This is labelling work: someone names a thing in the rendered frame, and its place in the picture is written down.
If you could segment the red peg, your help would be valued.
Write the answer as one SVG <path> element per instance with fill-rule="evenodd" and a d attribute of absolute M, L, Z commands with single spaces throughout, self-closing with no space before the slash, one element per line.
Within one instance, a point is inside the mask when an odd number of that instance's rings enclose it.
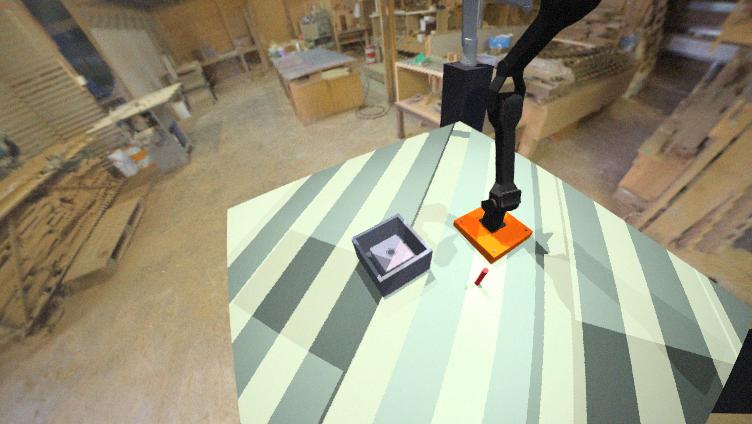
<path fill-rule="evenodd" d="M 477 285 L 479 285 L 479 284 L 481 283 L 481 281 L 482 281 L 482 280 L 483 280 L 483 278 L 484 278 L 484 277 L 486 276 L 486 274 L 488 273 L 488 271 L 489 271 L 489 270 L 488 270 L 487 268 L 484 268 L 484 269 L 483 269 L 483 271 L 482 271 L 482 272 L 481 272 L 481 273 L 479 274 L 479 276 L 477 277 L 477 279 L 476 279 L 476 280 L 475 280 L 475 282 L 474 282 L 474 284 L 475 284 L 476 286 L 477 286 Z"/>

